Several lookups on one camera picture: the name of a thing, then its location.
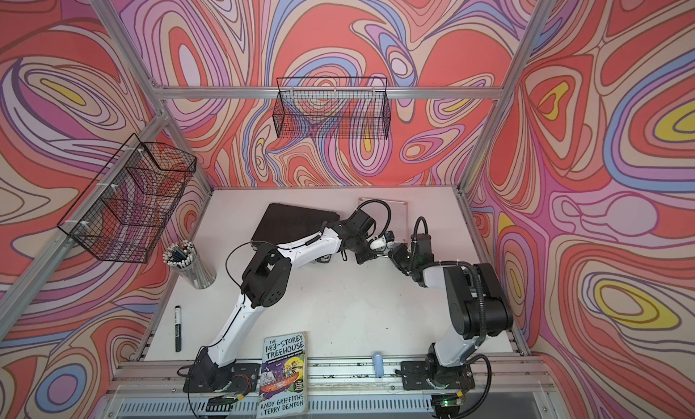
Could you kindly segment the silver aluminium poker case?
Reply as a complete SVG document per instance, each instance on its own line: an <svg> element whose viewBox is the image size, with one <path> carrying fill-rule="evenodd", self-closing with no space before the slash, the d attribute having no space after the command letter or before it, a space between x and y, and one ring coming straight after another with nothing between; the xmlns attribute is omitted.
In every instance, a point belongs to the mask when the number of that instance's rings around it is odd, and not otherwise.
<svg viewBox="0 0 695 419"><path fill-rule="evenodd" d="M395 241L405 243L409 239L408 203L401 200L384 199L391 210L391 221L387 227L394 234ZM375 225L370 232L371 237L377 237L387 223L387 210L380 204L369 204L362 208L374 220Z"/></svg>

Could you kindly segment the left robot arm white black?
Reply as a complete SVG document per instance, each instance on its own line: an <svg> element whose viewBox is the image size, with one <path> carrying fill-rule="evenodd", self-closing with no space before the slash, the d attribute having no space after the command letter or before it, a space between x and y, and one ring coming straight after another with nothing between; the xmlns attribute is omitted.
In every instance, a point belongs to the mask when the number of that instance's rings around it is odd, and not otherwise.
<svg viewBox="0 0 695 419"><path fill-rule="evenodd" d="M279 245L259 242L242 276L240 297L212 344L202 346L195 361L222 368L235 362L246 337L262 313L285 295L291 273L298 268L342 252L353 252L358 264L378 258L394 241L393 233L369 235L371 221L329 223L316 234Z"/></svg>

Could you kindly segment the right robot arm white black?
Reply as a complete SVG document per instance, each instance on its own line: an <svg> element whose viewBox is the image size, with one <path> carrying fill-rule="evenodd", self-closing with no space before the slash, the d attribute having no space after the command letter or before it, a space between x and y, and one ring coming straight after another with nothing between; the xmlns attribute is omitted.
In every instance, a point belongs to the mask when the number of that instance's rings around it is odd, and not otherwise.
<svg viewBox="0 0 695 419"><path fill-rule="evenodd" d="M490 263L435 261L431 254L412 256L402 243L390 250L388 257L421 287L446 294L451 326L429 352L438 366L464 365L486 339L511 329L510 304Z"/></svg>

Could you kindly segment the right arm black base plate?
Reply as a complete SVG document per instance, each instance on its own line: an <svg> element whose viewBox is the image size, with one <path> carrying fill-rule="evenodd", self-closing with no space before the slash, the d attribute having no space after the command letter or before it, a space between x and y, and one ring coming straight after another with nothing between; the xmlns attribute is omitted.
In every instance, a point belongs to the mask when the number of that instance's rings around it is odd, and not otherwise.
<svg viewBox="0 0 695 419"><path fill-rule="evenodd" d="M428 348L424 359L401 361L396 375L401 378L406 391L456 390L466 393L475 388L471 366L442 365L436 356L434 344Z"/></svg>

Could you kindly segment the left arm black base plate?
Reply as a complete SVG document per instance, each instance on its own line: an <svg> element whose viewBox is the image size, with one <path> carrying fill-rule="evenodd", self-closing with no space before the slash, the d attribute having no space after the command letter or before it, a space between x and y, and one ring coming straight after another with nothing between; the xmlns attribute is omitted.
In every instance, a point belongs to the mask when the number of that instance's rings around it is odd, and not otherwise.
<svg viewBox="0 0 695 419"><path fill-rule="evenodd" d="M219 366L211 359L208 350L208 347L200 348L192 364L177 370L177 375L185 379L185 393L249 395L257 388L261 369L258 363L233 362Z"/></svg>

